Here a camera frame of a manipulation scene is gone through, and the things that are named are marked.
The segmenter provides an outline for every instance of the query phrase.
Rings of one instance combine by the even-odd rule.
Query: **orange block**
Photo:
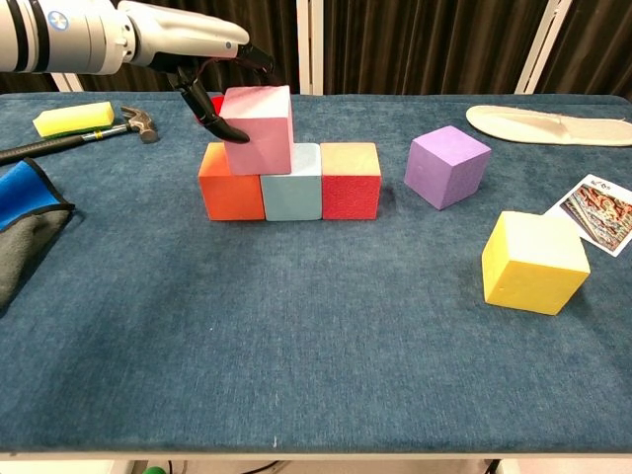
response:
[[[210,220],[263,220],[259,176],[230,173],[223,143],[209,143],[197,174]]]

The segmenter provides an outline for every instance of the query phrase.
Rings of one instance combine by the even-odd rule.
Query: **pink block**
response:
[[[294,132],[289,86],[232,87],[226,91],[220,115],[250,136],[248,143],[225,143],[232,174],[291,173]]]

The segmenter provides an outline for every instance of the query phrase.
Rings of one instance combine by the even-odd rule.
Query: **blue table cover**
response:
[[[376,143],[377,220],[222,223],[197,178],[214,138],[177,93],[2,96],[0,147],[105,100],[161,141],[37,159],[76,211],[0,314],[0,451],[632,453],[632,249],[586,243],[592,274],[557,317],[485,304],[480,269],[502,210],[542,213],[588,173],[632,188],[632,149],[509,143],[465,118],[632,119],[628,102],[293,97],[296,142]],[[411,140],[449,124],[493,155],[437,211],[403,176]]]

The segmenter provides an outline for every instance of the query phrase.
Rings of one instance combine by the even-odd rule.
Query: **cube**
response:
[[[291,172],[294,135],[289,86],[229,88],[220,115],[250,137],[248,143],[225,143],[232,174]]]
[[[382,176],[374,143],[321,143],[323,219],[377,217]]]
[[[557,315],[591,273],[568,219],[501,213],[482,255],[485,301]]]
[[[223,143],[209,143],[197,174],[210,220],[263,220],[259,176],[235,176]]]
[[[261,177],[267,220],[318,220],[323,216],[320,147],[296,143],[289,175]]]
[[[454,126],[411,143],[404,183],[441,210],[478,190],[492,150]]]

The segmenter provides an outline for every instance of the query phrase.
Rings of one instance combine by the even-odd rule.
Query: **gray cloth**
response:
[[[69,210],[28,215],[0,232],[0,309],[70,216]]]

